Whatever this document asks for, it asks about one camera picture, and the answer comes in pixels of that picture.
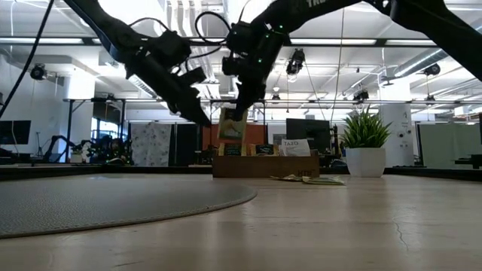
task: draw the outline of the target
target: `robotic arm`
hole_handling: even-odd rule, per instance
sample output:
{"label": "robotic arm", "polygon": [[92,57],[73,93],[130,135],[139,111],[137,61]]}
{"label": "robotic arm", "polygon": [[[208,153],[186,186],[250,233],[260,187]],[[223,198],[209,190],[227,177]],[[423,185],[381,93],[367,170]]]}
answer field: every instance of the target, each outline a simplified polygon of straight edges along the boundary
{"label": "robotic arm", "polygon": [[172,73],[191,54],[187,40],[169,30],[158,38],[141,35],[108,15],[97,0],[65,0],[65,3],[89,24],[112,58],[125,65],[127,78],[139,76],[173,113],[180,112],[187,120],[210,125],[197,98],[199,91],[191,86],[206,79],[203,70],[194,69],[181,76]]}
{"label": "robotic arm", "polygon": [[[236,116],[264,98],[266,80],[290,32],[305,22],[362,0],[277,0],[252,23],[234,24],[223,59],[223,72],[239,77]],[[191,48],[185,39],[166,30],[152,38],[135,32],[126,23],[109,16],[97,0],[65,0],[99,36],[105,49],[124,63],[127,77],[139,76],[168,104],[169,109],[195,123],[208,126],[191,85],[206,79],[201,68],[178,76],[174,67],[185,62]],[[482,80],[482,35],[452,14],[444,0],[364,0],[401,26],[422,32],[441,49]]]}
{"label": "robotic arm", "polygon": [[[226,75],[241,84],[236,115],[264,98],[266,80],[288,34],[305,22],[361,0],[277,0],[251,24],[239,22],[227,37],[232,54],[223,59]],[[482,35],[450,12],[444,0],[365,0],[399,25],[422,32],[476,78],[482,80]]]}

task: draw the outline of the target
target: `paper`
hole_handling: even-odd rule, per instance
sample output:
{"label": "paper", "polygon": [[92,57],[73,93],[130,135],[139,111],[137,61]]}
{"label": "paper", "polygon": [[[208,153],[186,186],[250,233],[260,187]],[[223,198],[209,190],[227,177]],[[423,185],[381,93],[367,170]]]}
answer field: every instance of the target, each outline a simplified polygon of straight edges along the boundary
{"label": "paper", "polygon": [[290,175],[284,178],[273,177],[273,176],[271,176],[271,178],[278,181],[303,182],[305,184],[345,185],[345,182],[342,181],[341,178],[338,176],[311,178],[311,177],[297,177],[295,175]]}
{"label": "paper", "polygon": [[241,121],[233,120],[234,111],[235,110],[232,108],[221,109],[218,138],[243,142],[246,134],[246,121],[248,119],[248,111],[245,111]]}
{"label": "paper", "polygon": [[281,156],[286,157],[309,157],[311,156],[310,145],[307,139],[288,140],[283,139],[279,146]]}

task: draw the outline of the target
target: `curtain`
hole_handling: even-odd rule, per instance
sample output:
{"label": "curtain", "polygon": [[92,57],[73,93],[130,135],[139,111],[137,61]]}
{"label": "curtain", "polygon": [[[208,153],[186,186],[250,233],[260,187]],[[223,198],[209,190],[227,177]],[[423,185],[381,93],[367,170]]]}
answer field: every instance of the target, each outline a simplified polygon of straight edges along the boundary
{"label": "curtain", "polygon": [[170,124],[133,124],[131,138],[135,166],[169,166]]}

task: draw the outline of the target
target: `white pillar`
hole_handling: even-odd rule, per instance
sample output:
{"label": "white pillar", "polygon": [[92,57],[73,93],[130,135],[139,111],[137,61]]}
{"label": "white pillar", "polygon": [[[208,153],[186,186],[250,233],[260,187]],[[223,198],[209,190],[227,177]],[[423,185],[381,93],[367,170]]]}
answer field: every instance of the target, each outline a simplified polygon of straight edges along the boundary
{"label": "white pillar", "polygon": [[[92,99],[96,90],[96,79],[92,75],[78,73],[66,78],[64,83],[67,99]],[[80,102],[74,104],[74,108],[80,105]],[[64,102],[63,108],[63,124],[61,134],[65,137],[68,133],[69,124],[69,103]],[[90,139],[90,131],[93,116],[93,103],[85,102],[72,114],[71,138],[70,141],[80,144],[82,140]],[[59,145],[59,152],[65,150],[66,145]]]}
{"label": "white pillar", "polygon": [[[382,100],[409,101],[410,82],[399,79],[391,86],[380,86]],[[412,116],[410,105],[381,105],[380,114],[383,123],[391,123],[391,135],[383,146],[386,149],[386,166],[413,166],[413,137]]]}

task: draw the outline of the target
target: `potted plant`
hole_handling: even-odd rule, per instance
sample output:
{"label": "potted plant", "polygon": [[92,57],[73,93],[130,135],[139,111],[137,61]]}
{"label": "potted plant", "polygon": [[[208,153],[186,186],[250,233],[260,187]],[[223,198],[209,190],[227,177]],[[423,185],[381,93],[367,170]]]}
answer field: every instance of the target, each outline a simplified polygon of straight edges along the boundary
{"label": "potted plant", "polygon": [[390,136],[388,124],[383,125],[379,114],[355,111],[346,121],[345,134],[341,136],[346,149],[348,170],[354,177],[379,178],[383,175],[386,153],[382,146]]}

